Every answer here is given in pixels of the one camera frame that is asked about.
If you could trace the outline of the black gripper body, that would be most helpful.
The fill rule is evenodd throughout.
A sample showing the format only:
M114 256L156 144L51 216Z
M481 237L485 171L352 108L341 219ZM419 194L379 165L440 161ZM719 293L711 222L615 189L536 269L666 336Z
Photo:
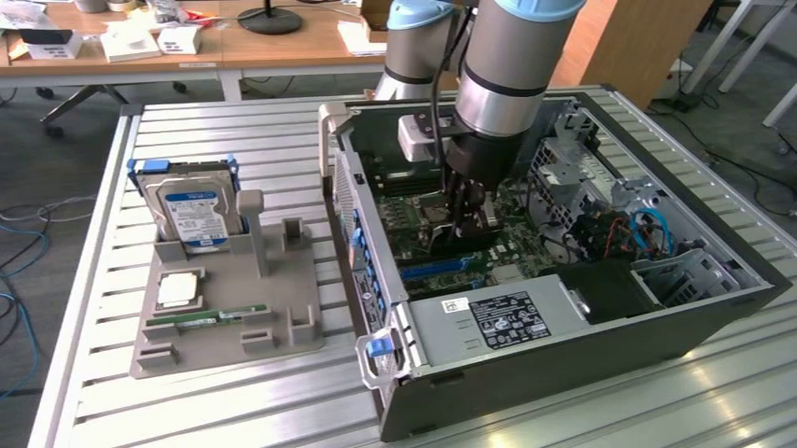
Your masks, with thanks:
M509 175L516 157L517 135L467 133L452 137L445 162L465 180L480 184L485 191L495 191Z

